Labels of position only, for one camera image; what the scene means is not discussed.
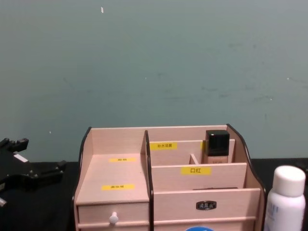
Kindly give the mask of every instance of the white plastic bottle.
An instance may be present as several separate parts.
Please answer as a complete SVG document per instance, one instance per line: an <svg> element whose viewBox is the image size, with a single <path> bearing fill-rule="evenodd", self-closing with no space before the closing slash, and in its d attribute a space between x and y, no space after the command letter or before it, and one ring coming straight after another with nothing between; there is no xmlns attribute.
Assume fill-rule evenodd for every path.
<svg viewBox="0 0 308 231"><path fill-rule="evenodd" d="M293 166L275 169L264 231L301 231L305 212L305 173Z"/></svg>

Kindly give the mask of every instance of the black table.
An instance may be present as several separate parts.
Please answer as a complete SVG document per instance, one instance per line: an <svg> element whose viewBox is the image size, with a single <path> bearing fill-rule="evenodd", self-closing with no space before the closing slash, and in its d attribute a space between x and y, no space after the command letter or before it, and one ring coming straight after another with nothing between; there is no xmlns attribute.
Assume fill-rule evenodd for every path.
<svg viewBox="0 0 308 231"><path fill-rule="evenodd" d="M272 187L273 174L280 165L293 165L305 159L253 159L254 168L263 181L267 192ZM55 163L34 163L40 169ZM77 182L78 163L67 163L64 178L60 184L47 186L35 192L11 190L0 197L8 202L5 209L0 209L0 231L73 231L74 215L71 200L73 188ZM305 190L306 201L308 188ZM304 220L304 231L308 230L308 219Z"/></svg>

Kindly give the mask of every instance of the wooden desk organizer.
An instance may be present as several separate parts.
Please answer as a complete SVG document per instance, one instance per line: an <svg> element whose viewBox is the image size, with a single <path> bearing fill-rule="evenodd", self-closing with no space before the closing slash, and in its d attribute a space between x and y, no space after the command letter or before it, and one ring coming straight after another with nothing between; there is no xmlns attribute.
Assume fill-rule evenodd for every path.
<svg viewBox="0 0 308 231"><path fill-rule="evenodd" d="M200 164L215 129L230 133L229 163ZM79 161L77 231L263 230L265 189L230 125L89 128Z"/></svg>

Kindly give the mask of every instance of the green painted wall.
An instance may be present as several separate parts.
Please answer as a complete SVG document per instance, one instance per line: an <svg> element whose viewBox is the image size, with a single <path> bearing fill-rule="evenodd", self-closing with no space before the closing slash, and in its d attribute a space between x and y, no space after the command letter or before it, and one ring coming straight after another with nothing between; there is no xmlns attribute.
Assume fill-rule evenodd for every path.
<svg viewBox="0 0 308 231"><path fill-rule="evenodd" d="M0 137L76 161L88 126L231 123L253 158L308 157L307 23L305 0L0 0Z"/></svg>

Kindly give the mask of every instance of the drawer knob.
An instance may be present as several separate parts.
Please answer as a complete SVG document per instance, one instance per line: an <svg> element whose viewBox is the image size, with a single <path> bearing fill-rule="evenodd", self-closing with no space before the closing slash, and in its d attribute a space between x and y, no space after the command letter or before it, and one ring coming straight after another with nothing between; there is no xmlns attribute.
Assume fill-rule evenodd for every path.
<svg viewBox="0 0 308 231"><path fill-rule="evenodd" d="M109 218L110 224L116 224L119 221L119 218L117 217L117 213L113 212L112 215Z"/></svg>

